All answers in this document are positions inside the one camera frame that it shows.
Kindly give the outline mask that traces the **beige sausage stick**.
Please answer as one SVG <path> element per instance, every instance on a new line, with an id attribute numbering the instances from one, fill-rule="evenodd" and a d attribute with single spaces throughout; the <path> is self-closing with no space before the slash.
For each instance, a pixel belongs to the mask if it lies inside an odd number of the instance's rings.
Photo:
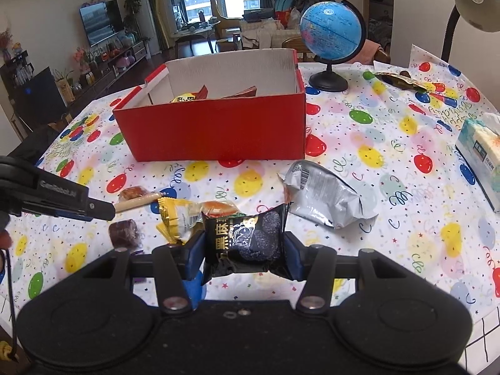
<path id="1" fill-rule="evenodd" d="M 144 196 L 140 196 L 123 202 L 118 202 L 114 205 L 114 210 L 116 213 L 123 213 L 125 211 L 140 208 L 149 205 L 153 202 L 156 202 L 162 196 L 163 194 L 160 192 L 148 193 L 147 195 Z"/>

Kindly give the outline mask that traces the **clear pastry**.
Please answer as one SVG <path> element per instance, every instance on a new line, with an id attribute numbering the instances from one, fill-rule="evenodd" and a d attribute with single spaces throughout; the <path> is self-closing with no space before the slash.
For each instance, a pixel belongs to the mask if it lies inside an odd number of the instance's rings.
<path id="1" fill-rule="evenodd" d="M 138 197 L 144 197 L 148 194 L 149 191 L 142 186 L 131 186 L 119 192 L 119 202 L 127 202 L 137 199 Z"/>

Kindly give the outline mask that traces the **brown gold round snack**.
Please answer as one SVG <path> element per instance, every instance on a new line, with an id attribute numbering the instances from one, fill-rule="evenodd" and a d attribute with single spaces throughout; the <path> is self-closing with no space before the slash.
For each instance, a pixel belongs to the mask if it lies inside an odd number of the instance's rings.
<path id="1" fill-rule="evenodd" d="M 138 249 L 141 246 L 141 234 L 133 219 L 113 222 L 108 227 L 108 234 L 113 248 Z"/>

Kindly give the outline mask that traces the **blue snack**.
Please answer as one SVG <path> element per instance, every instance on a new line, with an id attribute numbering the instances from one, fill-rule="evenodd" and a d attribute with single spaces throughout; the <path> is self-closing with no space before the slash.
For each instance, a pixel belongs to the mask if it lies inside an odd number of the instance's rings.
<path id="1" fill-rule="evenodd" d="M 192 309 L 197 309 L 201 301 L 205 299 L 207 292 L 207 287 L 203 283 L 203 273 L 198 271 L 194 279 L 184 280 L 183 285 L 189 296 Z"/>

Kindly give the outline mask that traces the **yellow snack packet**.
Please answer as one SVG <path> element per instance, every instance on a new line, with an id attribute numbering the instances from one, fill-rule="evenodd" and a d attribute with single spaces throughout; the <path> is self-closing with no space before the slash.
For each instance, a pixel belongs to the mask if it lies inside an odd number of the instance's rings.
<path id="1" fill-rule="evenodd" d="M 161 197 L 157 203 L 161 222 L 156 228 L 168 244 L 185 243 L 193 234 L 203 230 L 201 206 L 198 203 L 169 197 Z"/>

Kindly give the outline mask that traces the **black sesame snack packet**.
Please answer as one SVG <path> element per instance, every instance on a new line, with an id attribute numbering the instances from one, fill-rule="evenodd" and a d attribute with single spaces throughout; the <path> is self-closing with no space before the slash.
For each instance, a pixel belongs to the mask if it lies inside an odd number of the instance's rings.
<path id="1" fill-rule="evenodd" d="M 256 215 L 205 218 L 203 281 L 240 273 L 288 277 L 284 236 L 288 205 Z"/>

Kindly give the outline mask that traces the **silver foil snack bag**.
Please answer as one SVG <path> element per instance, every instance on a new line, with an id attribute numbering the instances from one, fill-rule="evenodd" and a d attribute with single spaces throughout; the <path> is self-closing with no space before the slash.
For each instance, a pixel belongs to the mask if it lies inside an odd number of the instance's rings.
<path id="1" fill-rule="evenodd" d="M 300 218 L 337 230 L 379 215 L 375 202 L 315 162 L 295 161 L 278 176 L 289 212 Z"/>

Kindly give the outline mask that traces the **yellow red chip bag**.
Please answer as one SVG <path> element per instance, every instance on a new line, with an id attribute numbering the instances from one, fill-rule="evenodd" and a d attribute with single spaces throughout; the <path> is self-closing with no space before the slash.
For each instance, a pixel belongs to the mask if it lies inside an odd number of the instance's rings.
<path id="1" fill-rule="evenodd" d="M 197 96 L 194 93 L 187 92 L 174 97 L 171 101 L 173 103 L 183 103 L 183 102 L 194 101 L 196 98 Z"/>

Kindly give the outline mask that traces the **red long snack pack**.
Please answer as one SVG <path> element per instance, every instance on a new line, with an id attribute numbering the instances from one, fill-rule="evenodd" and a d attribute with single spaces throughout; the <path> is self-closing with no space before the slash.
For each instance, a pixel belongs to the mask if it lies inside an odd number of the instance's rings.
<path id="1" fill-rule="evenodd" d="M 226 96 L 226 98 L 254 98 L 257 94 L 257 87 L 251 86 L 249 89 L 237 92 L 236 94 Z M 202 88 L 194 93 L 195 100 L 205 100 L 208 98 L 207 86 L 203 85 Z"/>

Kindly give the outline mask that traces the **tv cabinet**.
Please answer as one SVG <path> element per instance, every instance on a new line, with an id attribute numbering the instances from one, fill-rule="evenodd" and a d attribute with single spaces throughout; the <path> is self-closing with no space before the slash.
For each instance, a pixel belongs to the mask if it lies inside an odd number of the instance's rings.
<path id="1" fill-rule="evenodd" d="M 144 40 L 121 50 L 105 53 L 105 59 L 92 57 L 92 60 L 88 60 L 87 71 L 77 76 L 73 75 L 72 70 L 52 71 L 57 89 L 67 108 L 99 98 L 124 75 L 150 57 L 148 42 Z"/>

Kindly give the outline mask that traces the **balloon pattern tablecloth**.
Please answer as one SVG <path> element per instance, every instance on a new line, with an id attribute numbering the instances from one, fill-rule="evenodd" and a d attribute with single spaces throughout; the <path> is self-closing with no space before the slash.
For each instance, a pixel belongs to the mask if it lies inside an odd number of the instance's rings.
<path id="1" fill-rule="evenodd" d="M 343 230 L 291 216 L 287 229 L 307 246 L 343 255 L 373 248 L 451 293 L 475 327 L 461 363 L 495 371 L 499 357 L 499 216 L 456 150 L 467 118 L 491 104 L 456 69 L 414 48 L 410 68 L 429 95 L 399 92 L 369 66 L 343 65 L 344 93 L 306 91 L 306 157 L 345 179 L 376 212 Z M 245 214 L 281 204 L 279 161 L 138 162 L 113 116 L 125 97 L 92 102 L 38 164 L 116 202 L 132 186 L 190 201 L 228 201 Z"/>

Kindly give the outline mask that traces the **red cardboard box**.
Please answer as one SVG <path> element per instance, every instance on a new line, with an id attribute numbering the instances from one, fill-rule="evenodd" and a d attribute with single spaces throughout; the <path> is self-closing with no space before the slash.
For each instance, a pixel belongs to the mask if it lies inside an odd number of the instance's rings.
<path id="1" fill-rule="evenodd" d="M 207 86 L 205 100 L 172 102 Z M 257 87 L 255 97 L 226 98 Z M 139 162 L 298 160 L 306 98 L 297 55 L 270 48 L 163 63 L 113 109 Z"/>

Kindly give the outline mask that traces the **television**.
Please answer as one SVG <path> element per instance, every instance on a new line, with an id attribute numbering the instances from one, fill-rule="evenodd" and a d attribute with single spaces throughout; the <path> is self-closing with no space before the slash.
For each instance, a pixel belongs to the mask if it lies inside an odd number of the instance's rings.
<path id="1" fill-rule="evenodd" d="M 90 47 L 102 43 L 125 29 L 116 0 L 82 6 L 79 12 Z"/>

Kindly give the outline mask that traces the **tissue pack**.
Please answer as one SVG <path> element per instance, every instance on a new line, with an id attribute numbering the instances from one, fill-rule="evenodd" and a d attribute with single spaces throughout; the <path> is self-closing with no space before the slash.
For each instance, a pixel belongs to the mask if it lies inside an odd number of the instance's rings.
<path id="1" fill-rule="evenodd" d="M 485 112 L 478 119 L 464 121 L 456 147 L 481 185 L 493 211 L 499 213 L 499 114 Z"/>

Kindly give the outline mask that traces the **dark wrapper on table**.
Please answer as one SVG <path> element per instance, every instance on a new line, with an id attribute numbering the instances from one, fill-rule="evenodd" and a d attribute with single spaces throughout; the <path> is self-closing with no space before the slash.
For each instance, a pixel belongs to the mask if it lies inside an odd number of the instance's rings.
<path id="1" fill-rule="evenodd" d="M 423 83 L 413 80 L 406 75 L 394 74 L 390 72 L 375 71 L 375 77 L 384 83 L 396 87 L 400 90 L 415 91 L 420 93 L 428 92 Z"/>

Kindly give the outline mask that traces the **wooden chair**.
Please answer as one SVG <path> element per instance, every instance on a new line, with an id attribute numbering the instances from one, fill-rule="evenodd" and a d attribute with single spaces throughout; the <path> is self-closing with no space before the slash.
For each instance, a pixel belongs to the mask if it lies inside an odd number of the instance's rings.
<path id="1" fill-rule="evenodd" d="M 313 62 L 314 54 L 307 48 L 301 37 L 290 37 L 281 43 L 282 48 L 296 51 L 299 62 Z"/>

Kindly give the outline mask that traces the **coffee table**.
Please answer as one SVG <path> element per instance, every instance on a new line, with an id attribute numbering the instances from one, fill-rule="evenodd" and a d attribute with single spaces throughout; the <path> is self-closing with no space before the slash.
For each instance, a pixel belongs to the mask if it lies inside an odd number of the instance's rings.
<path id="1" fill-rule="evenodd" d="M 207 43 L 210 52 L 214 53 L 211 37 L 215 34 L 216 25 L 218 25 L 218 23 L 213 23 L 213 24 L 208 23 L 206 26 L 196 28 L 193 31 L 190 30 L 176 31 L 172 36 L 172 39 L 175 42 L 175 56 L 176 57 L 179 56 L 179 45 L 181 43 L 189 43 L 191 50 L 193 50 L 193 42 L 195 40 L 204 40 Z"/>

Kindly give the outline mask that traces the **blue desk globe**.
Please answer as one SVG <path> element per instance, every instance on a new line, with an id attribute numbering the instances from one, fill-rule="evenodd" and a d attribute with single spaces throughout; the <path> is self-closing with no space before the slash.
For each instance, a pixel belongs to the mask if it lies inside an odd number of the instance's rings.
<path id="1" fill-rule="evenodd" d="M 323 92 L 345 92 L 348 81 L 333 67 L 361 52 L 367 35 L 362 14 L 347 0 L 317 2 L 302 14 L 299 29 L 314 60 L 326 66 L 310 76 L 308 83 Z"/>

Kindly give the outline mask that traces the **sofa with clothes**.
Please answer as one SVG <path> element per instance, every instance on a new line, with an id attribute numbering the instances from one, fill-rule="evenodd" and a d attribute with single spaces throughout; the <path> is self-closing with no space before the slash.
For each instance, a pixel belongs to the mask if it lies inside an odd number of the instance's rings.
<path id="1" fill-rule="evenodd" d="M 303 13 L 312 5 L 333 0 L 293 0 L 292 6 L 278 11 L 272 18 L 257 22 L 240 21 L 240 35 L 243 49 L 281 48 L 288 39 L 299 37 L 300 20 Z"/>

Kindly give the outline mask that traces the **black desk lamp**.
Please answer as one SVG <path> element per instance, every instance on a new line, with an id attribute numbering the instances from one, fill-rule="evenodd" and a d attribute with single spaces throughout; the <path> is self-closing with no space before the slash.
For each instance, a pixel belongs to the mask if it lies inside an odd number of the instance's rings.
<path id="1" fill-rule="evenodd" d="M 449 62 L 453 36 L 460 18 L 480 31 L 499 32 L 499 0 L 454 0 L 442 45 L 441 60 L 446 63 Z"/>

